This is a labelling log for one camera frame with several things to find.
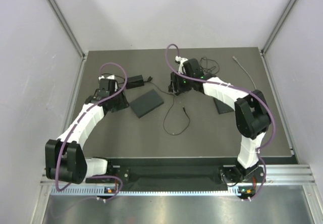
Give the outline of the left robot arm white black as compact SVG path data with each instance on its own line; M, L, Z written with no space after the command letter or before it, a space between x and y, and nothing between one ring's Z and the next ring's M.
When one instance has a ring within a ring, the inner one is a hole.
M46 177L73 184L80 184L93 176L98 176L104 182L111 181L115 174L112 164L102 157L86 158L83 147L95 126L107 113L128 106L123 88L118 86L114 75L100 76L99 88L85 100L69 128L57 139L50 139L46 143Z

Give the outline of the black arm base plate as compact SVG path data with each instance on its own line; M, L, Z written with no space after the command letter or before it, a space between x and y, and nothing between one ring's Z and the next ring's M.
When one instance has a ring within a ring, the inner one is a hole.
M180 192L227 190L239 184L260 184L261 164L241 179L234 157L110 158L106 175L123 181L123 191Z

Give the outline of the dark grey network switch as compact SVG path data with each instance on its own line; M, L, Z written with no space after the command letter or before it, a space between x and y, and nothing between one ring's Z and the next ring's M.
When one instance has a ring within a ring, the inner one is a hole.
M219 115L234 112L234 110L229 105L223 103L222 101L216 98L214 98L213 101L215 103Z

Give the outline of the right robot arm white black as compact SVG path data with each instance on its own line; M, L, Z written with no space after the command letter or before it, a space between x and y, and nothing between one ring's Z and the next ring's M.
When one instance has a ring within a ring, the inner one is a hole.
M241 134L235 174L239 180L248 181L259 165L260 146L272 122L263 93L239 89L219 77L204 73L197 59L176 56L175 62L179 68L171 73L170 92L179 95L193 89L234 110L236 126Z

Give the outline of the black box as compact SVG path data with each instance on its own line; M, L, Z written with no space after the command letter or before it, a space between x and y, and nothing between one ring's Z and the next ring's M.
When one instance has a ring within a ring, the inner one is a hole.
M142 118L162 104L164 104L164 100L154 89L129 103L138 118Z

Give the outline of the black power brick adapter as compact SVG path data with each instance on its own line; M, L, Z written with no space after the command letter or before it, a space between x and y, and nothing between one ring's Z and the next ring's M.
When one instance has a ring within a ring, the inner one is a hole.
M132 89L144 86L144 79L142 75L132 76L127 78L126 89Z

